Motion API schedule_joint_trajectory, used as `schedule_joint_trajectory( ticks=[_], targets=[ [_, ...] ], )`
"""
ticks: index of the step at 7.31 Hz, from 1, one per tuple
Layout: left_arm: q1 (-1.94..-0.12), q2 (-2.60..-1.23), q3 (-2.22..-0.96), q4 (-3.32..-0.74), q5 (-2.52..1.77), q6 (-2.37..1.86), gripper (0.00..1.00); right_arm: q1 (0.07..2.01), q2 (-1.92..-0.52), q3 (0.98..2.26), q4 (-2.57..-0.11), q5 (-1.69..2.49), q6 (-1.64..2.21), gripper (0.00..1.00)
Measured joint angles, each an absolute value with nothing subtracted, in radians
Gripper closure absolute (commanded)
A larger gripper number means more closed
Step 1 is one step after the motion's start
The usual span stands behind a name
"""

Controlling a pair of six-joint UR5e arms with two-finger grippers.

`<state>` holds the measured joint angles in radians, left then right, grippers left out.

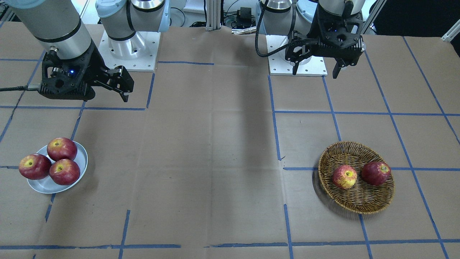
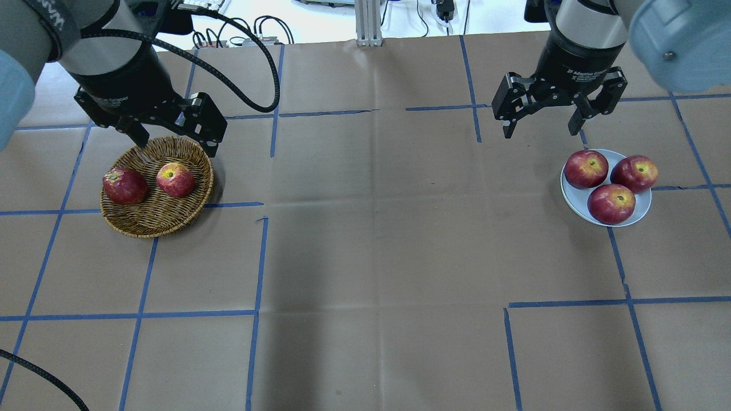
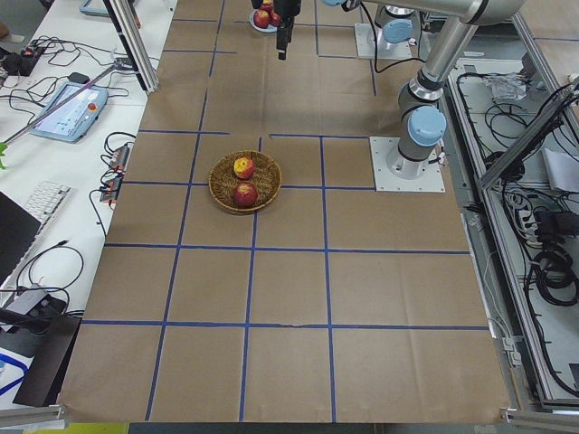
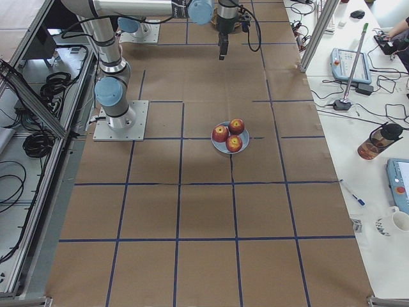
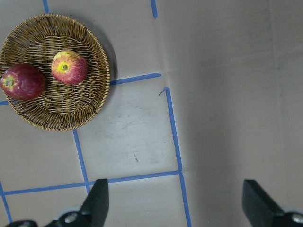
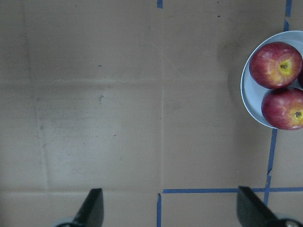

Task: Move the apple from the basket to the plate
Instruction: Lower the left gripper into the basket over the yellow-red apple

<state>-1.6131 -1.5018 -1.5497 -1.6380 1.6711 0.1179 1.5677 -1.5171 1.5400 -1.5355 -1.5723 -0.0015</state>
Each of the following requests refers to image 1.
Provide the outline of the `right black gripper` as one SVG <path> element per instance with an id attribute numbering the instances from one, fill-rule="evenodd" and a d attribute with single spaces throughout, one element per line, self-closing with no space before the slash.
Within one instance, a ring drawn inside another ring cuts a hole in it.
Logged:
<path id="1" fill-rule="evenodd" d="M 100 86 L 117 92 L 128 102 L 135 84 L 132 76 L 122 65 L 108 69 L 93 41 L 76 58 L 63 59 L 58 54 L 59 49 L 51 46 L 42 60 L 40 95 L 48 99 L 91 100 L 95 97 L 92 87 Z"/>

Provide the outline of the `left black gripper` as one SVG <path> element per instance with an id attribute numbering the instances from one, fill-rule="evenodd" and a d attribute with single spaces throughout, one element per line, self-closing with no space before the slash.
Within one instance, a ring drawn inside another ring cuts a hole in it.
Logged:
<path id="1" fill-rule="evenodd" d="M 292 63 L 292 75 L 297 75 L 300 63 L 311 56 L 335 58 L 333 79 L 347 66 L 355 66 L 365 48 L 361 36 L 363 23 L 361 11 L 343 17 L 317 9 L 306 36 L 287 38 L 285 59 Z"/>

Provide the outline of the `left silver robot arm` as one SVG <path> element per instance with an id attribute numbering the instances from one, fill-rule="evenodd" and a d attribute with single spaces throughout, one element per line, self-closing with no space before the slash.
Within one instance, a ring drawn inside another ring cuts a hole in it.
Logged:
<path id="1" fill-rule="evenodd" d="M 255 51 L 266 58 L 282 57 L 286 67 L 271 73 L 296 76 L 312 72 L 312 57 L 333 58 L 332 77 L 355 66 L 366 49 L 363 37 L 363 0 L 260 0 Z"/>

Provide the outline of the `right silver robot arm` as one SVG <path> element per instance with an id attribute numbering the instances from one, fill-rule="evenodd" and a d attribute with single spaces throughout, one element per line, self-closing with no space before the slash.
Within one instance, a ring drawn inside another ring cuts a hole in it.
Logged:
<path id="1" fill-rule="evenodd" d="M 102 55 L 70 0 L 7 0 L 29 32 L 46 50 L 39 84 L 1 91 L 37 91 L 48 99 L 95 97 L 94 86 L 117 92 L 124 102 L 134 80 L 125 66 L 106 66 Z M 108 50 L 121 60 L 147 53 L 143 32 L 168 30 L 168 0 L 97 0 L 97 14 L 108 36 Z"/>

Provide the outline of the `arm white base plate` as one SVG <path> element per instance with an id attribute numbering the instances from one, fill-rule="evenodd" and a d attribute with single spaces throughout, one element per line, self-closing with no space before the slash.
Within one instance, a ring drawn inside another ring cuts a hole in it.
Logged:
<path id="1" fill-rule="evenodd" d="M 275 49 L 288 43 L 287 36 L 267 35 L 266 45 L 267 50 L 274 51 Z M 285 59 L 285 50 L 279 51 L 268 57 L 269 72 L 274 76 L 293 76 L 294 63 Z M 312 56 L 301 62 L 297 69 L 296 76 L 306 77 L 322 77 L 327 76 L 327 69 L 322 57 Z"/>
<path id="2" fill-rule="evenodd" d="M 109 68 L 122 65 L 129 72 L 154 72 L 160 37 L 159 32 L 136 32 L 131 39 L 115 41 L 104 32 L 98 50 Z"/>

